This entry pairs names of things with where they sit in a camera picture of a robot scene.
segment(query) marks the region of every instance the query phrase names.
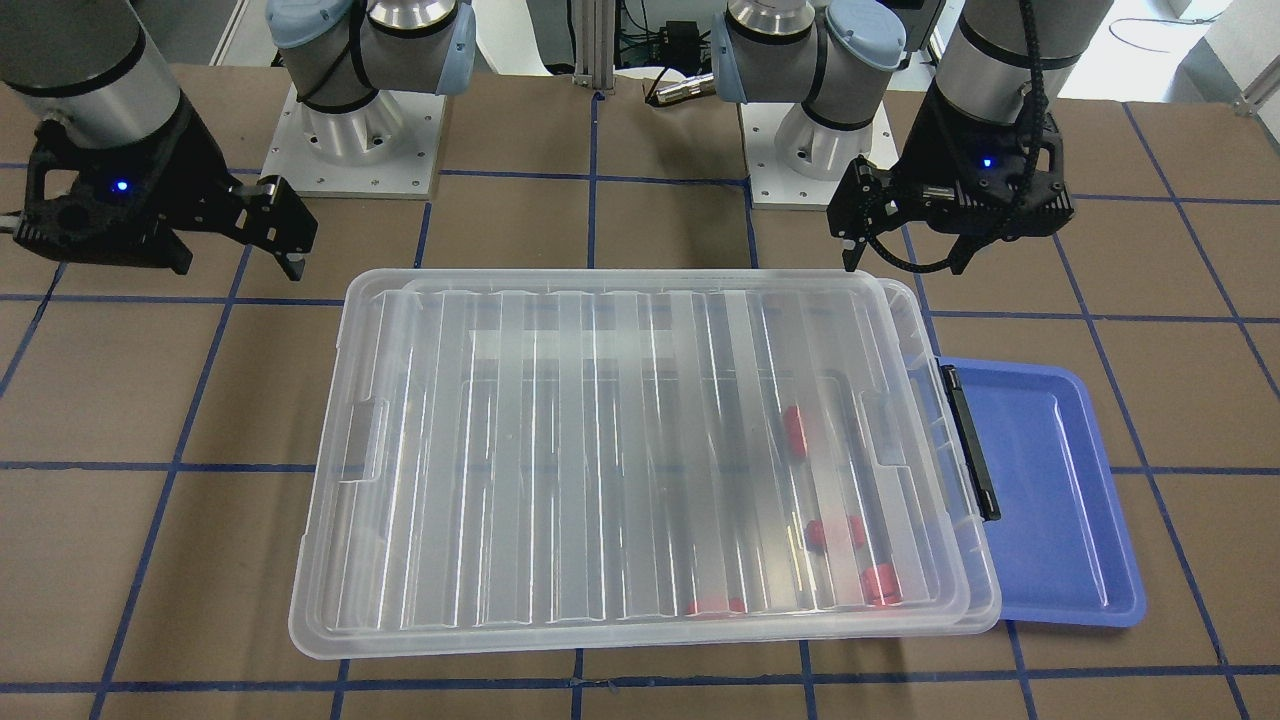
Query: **tiled table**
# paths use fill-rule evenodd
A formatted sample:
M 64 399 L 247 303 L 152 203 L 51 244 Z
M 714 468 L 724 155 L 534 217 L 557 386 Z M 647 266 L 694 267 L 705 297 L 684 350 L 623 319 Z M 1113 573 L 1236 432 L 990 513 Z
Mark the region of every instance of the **tiled table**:
M 252 176 L 283 70 L 179 68 Z M 0 717 L 1280 716 L 1280 158 L 1225 106 L 1061 101 L 1079 217 L 904 277 L 946 354 L 1088 384 L 1149 598 L 1126 632 L 316 662 L 285 615 L 340 299 L 381 266 L 829 268 L 751 210 L 735 109 L 479 76 L 431 205 L 310 202 L 306 279 L 192 237 L 191 275 L 0 243 Z M 891 95 L 899 138 L 918 95 Z M 0 209 L 32 118 L 0 99 Z M 888 238 L 933 259 L 923 227 Z

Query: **red object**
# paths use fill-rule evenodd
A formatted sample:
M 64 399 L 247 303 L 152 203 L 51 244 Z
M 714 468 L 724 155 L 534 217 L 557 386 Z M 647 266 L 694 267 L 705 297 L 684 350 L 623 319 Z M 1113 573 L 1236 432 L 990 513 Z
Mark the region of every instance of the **red object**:
M 867 544 L 867 525 L 858 515 L 849 516 L 849 537 L 854 541 L 854 547 Z M 809 520 L 804 527 L 804 546 L 812 552 L 827 552 L 827 529 L 822 520 Z
M 887 607 L 902 602 L 902 591 L 897 587 L 897 573 L 892 562 L 881 562 L 863 570 L 863 597 L 876 607 Z
M 795 405 L 782 413 L 782 424 L 787 429 L 787 445 L 791 446 L 791 456 L 796 460 L 809 457 L 809 443 L 804 439 L 804 423 L 800 420 L 800 409 Z
M 727 601 L 722 597 L 695 600 L 685 607 L 685 615 L 701 615 L 703 618 L 722 618 L 735 612 L 746 612 L 746 603 L 740 597 L 731 597 Z

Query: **translucent plastic lid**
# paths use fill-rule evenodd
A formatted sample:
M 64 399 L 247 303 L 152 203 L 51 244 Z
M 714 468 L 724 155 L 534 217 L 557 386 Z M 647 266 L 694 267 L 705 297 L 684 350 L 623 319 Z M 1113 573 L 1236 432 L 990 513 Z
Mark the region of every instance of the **translucent plastic lid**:
M 370 272 L 292 635 L 337 659 L 982 632 L 955 447 L 914 299 L 864 273 Z

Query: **blue plastic tray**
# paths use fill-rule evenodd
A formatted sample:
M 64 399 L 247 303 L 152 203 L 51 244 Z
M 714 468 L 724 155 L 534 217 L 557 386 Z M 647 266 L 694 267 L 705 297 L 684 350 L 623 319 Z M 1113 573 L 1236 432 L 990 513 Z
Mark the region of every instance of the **blue plastic tray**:
M 986 525 L 1001 618 L 1135 625 L 1147 594 L 1084 384 L 1043 365 L 941 363 L 960 374 L 1004 512 Z

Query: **white mounting plate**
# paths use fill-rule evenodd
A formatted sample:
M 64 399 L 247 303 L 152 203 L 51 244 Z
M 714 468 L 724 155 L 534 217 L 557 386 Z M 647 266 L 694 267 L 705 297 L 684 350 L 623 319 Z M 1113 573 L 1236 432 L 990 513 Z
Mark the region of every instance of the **white mounting plate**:
M 742 109 L 742 137 L 746 167 L 751 173 L 751 202 L 773 210 L 826 210 L 836 193 L 837 181 L 818 181 L 792 170 L 778 158 L 773 138 L 782 118 L 791 110 L 788 102 L 749 102 Z M 874 142 L 869 160 L 877 168 L 891 168 L 897 161 L 893 133 L 882 104 L 872 120 Z
M 376 165 L 335 165 L 311 150 L 302 132 L 297 91 L 291 86 L 280 122 L 262 163 L 264 176 L 283 176 L 303 197 L 385 197 L 428 200 L 444 122 L 444 97 L 392 92 L 412 131 L 392 159 Z

